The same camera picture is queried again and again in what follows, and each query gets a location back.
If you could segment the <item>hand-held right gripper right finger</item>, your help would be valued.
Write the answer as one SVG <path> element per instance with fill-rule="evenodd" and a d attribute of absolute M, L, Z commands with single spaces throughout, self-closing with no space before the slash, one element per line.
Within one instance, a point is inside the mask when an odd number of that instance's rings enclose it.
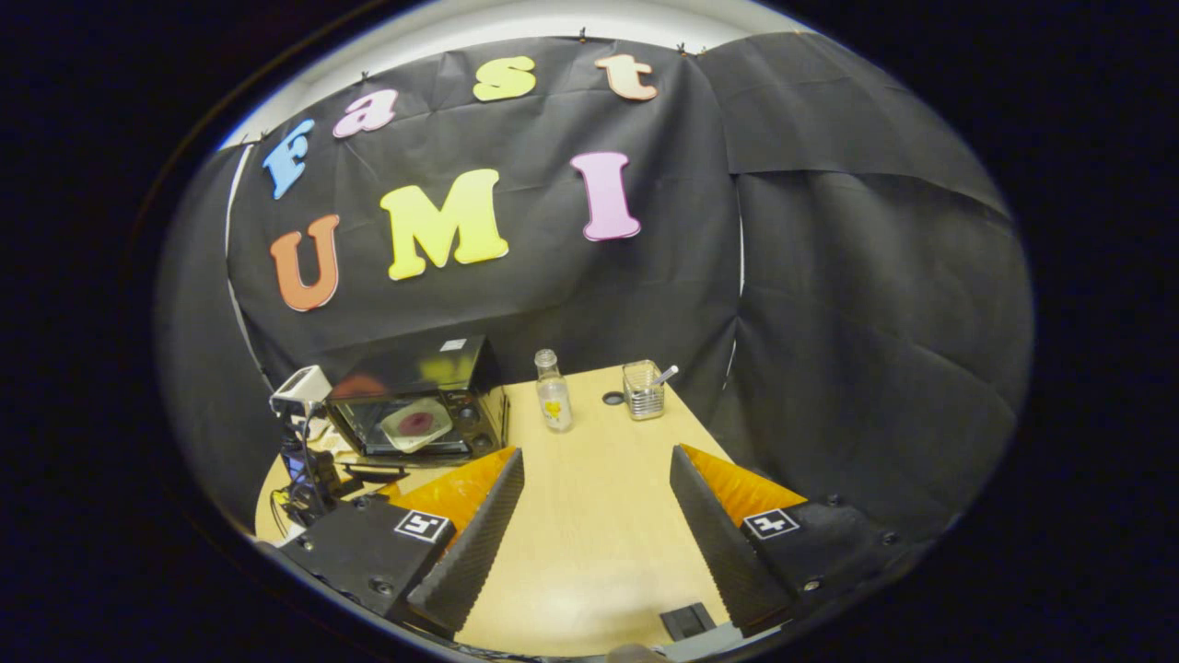
<path fill-rule="evenodd" d="M 672 451 L 670 486 L 745 636 L 830 621 L 909 575 L 931 547 L 847 501 L 805 499 L 687 445 Z"/>

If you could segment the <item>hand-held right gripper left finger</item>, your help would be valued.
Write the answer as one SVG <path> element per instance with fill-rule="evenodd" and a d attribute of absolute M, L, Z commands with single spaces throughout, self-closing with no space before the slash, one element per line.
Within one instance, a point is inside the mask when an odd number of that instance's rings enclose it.
<path fill-rule="evenodd" d="M 277 550 L 384 621 L 453 637 L 483 592 L 525 479 L 522 449 L 498 449 L 409 494 L 389 485 L 358 495 Z"/>

